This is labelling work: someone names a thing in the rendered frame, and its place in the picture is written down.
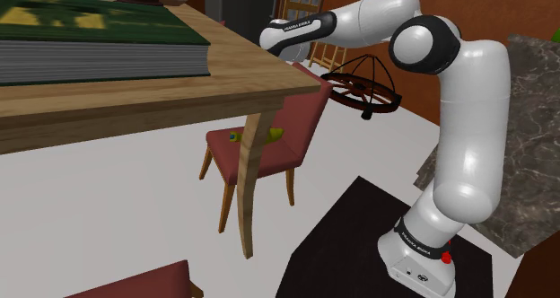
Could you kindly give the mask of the yellow-green toy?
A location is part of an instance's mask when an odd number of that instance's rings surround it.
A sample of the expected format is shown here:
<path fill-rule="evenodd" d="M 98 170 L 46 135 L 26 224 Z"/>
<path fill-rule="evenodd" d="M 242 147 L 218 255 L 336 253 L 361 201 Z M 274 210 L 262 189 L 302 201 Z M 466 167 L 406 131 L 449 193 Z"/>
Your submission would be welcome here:
<path fill-rule="evenodd" d="M 284 130 L 279 127 L 271 127 L 267 132 L 267 138 L 265 144 L 271 144 L 282 138 Z M 241 131 L 231 131 L 229 134 L 229 141 L 234 143 L 240 143 L 243 137 Z"/>

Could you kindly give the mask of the red cushioned wooden chair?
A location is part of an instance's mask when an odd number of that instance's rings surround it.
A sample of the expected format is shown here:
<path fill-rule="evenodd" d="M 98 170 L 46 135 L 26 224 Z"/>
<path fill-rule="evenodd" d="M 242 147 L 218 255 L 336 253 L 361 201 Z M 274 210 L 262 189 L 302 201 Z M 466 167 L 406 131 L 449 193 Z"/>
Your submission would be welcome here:
<path fill-rule="evenodd" d="M 66 298 L 204 298 L 191 282 L 186 260 L 102 285 Z"/>
<path fill-rule="evenodd" d="M 333 84 L 321 79 L 307 67 L 294 63 L 293 67 L 320 83 L 320 91 L 287 97 L 284 107 L 276 113 L 273 127 L 284 130 L 282 137 L 263 148 L 259 165 L 260 178 L 285 173 L 289 204 L 294 204 L 294 169 L 301 166 L 311 143 L 319 119 L 325 109 Z M 206 154 L 199 178 L 203 179 L 211 162 L 214 162 L 224 181 L 223 204 L 218 231 L 223 232 L 227 223 L 233 192 L 237 185 L 241 144 L 232 142 L 232 132 L 242 133 L 242 127 L 218 129 L 206 133 Z"/>

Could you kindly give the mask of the wooden table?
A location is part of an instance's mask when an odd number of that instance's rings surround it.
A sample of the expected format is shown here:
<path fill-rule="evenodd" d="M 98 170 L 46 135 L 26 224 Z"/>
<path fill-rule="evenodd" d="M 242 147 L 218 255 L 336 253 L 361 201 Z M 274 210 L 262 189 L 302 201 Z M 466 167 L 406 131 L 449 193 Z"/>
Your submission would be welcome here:
<path fill-rule="evenodd" d="M 237 206 L 243 254 L 251 258 L 267 131 L 286 97 L 320 85 L 189 5 L 170 10 L 210 41 L 208 76 L 0 88 L 0 154 L 246 116 Z"/>

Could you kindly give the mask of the dark robot stand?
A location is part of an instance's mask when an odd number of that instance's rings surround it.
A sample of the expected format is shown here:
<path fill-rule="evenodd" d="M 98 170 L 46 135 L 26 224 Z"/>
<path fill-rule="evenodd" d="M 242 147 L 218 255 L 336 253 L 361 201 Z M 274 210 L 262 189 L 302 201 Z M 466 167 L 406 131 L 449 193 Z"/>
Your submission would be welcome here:
<path fill-rule="evenodd" d="M 357 177 L 294 251 L 276 298 L 494 298 L 490 254 L 458 232 L 495 200 L 447 187 L 407 206 Z"/>

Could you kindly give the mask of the large green book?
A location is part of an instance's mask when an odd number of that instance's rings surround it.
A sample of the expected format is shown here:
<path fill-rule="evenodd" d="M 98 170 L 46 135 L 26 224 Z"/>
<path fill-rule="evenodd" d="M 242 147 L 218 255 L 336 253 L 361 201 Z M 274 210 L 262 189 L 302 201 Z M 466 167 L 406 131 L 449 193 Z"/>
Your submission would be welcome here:
<path fill-rule="evenodd" d="M 0 0 L 0 86 L 208 76 L 209 47 L 163 6 Z"/>

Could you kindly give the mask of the marble top counter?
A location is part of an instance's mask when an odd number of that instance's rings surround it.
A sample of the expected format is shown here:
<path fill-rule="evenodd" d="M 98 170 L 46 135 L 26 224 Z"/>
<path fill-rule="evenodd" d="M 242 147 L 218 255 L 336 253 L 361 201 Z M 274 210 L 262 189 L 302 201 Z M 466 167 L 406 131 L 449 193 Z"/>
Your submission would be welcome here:
<path fill-rule="evenodd" d="M 473 228 L 517 258 L 560 230 L 560 43 L 508 37 L 512 96 L 501 201 Z"/>

